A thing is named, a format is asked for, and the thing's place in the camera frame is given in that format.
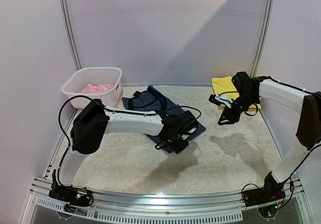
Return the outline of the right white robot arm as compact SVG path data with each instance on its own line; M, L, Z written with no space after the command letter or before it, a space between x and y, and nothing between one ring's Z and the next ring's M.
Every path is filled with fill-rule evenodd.
M270 202L279 193L281 185L297 171L313 149L320 145L320 91L299 88L271 76L250 77L238 72L232 78L237 97L227 92L216 93L212 101L224 105L219 125L233 125L242 114L249 114L252 105L267 107L263 117L282 149L282 161L267 176L259 197Z

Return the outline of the pink garment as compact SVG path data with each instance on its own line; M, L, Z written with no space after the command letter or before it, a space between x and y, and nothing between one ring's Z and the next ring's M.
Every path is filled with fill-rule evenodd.
M108 92L112 88L113 88L113 85L111 84L99 84L99 85L87 84L87 86L81 92L87 93L87 94L99 94L99 93Z

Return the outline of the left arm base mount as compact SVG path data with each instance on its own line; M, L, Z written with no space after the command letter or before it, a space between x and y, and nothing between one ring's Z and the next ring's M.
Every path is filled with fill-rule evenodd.
M59 181L56 169L52 173L52 185L49 197L64 201L71 206L88 207L94 202L93 192L86 187L77 188L62 185Z

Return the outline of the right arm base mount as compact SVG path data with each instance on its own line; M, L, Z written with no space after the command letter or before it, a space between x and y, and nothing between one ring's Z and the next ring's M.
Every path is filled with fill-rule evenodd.
M246 207L266 204L285 197L285 181L277 183L273 178L264 180L263 187L246 184L241 190L241 196Z

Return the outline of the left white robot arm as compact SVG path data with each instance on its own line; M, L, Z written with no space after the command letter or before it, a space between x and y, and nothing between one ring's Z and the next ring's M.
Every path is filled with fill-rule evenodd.
M64 201L70 201L75 193L72 183L83 161L95 153L105 135L135 133L156 136L161 143L179 154L199 127L198 118L192 114L193 107L172 115L167 110L135 111L106 106L100 99L88 98L89 103L74 119L70 133L63 130L68 145L52 179L57 183L55 193Z

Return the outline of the navy blue tank top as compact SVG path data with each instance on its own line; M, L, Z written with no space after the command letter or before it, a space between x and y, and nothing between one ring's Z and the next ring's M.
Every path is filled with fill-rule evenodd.
M142 92L136 91L131 98L122 97L122 103L127 110L155 112L166 110L170 115L180 115L186 112L152 85L148 86L147 89ZM205 130L206 128L198 122L198 131L195 138L205 132ZM147 135L147 137L156 143L157 148L160 148L169 154L173 152L169 145L166 145L164 141L161 142L159 137L150 135Z

